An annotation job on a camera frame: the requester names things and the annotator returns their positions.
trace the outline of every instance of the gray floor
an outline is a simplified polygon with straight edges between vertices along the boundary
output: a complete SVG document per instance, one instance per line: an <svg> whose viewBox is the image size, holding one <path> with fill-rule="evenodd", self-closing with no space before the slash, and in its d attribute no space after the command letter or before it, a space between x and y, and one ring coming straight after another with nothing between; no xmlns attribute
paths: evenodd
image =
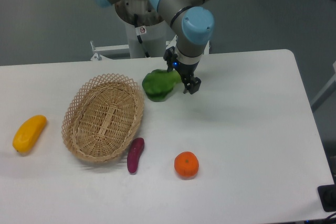
<svg viewBox="0 0 336 224"><path fill-rule="evenodd" d="M334 74L336 1L212 0L213 51L290 49L311 100ZM84 61L97 46L126 44L113 8L92 0L0 0L0 65ZM336 155L336 94L315 114L328 155Z"/></svg>

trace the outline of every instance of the table surface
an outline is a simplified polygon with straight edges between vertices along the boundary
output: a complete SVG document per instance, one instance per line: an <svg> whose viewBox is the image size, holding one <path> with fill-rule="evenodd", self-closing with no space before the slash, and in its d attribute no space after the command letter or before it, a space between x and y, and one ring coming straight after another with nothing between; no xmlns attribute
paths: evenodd
<svg viewBox="0 0 336 224"><path fill-rule="evenodd" d="M103 73L141 83L162 59L0 67L0 223L270 223L328 216L317 187L333 184L295 58L290 51L204 56L199 92L183 85L145 100L138 173L91 165L65 148L61 124L78 89ZM28 156L12 147L19 126L48 124ZM173 163L191 151L198 175Z"/></svg>

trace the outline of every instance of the woven basket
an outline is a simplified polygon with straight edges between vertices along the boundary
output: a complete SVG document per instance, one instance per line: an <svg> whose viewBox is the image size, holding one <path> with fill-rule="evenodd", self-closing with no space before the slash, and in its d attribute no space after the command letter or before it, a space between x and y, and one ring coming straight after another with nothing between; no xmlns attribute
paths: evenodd
<svg viewBox="0 0 336 224"><path fill-rule="evenodd" d="M77 158L95 163L120 157L140 126L143 94L136 82L103 74L85 83L64 117L64 144Z"/></svg>

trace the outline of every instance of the yellow fruit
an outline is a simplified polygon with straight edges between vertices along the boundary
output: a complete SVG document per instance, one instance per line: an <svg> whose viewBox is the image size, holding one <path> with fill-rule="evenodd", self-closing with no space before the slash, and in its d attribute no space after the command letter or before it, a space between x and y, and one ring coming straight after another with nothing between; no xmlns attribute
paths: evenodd
<svg viewBox="0 0 336 224"><path fill-rule="evenodd" d="M33 116L24 122L14 136L14 149L20 153L30 151L46 126L46 123L47 118L44 115Z"/></svg>

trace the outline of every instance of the orange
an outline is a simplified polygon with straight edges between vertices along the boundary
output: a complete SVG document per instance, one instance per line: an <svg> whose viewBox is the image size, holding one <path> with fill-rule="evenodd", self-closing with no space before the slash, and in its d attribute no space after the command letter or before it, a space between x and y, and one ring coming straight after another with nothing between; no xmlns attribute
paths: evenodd
<svg viewBox="0 0 336 224"><path fill-rule="evenodd" d="M198 159L192 152L182 152L174 162L176 172L182 177L195 176L199 166Z"/></svg>

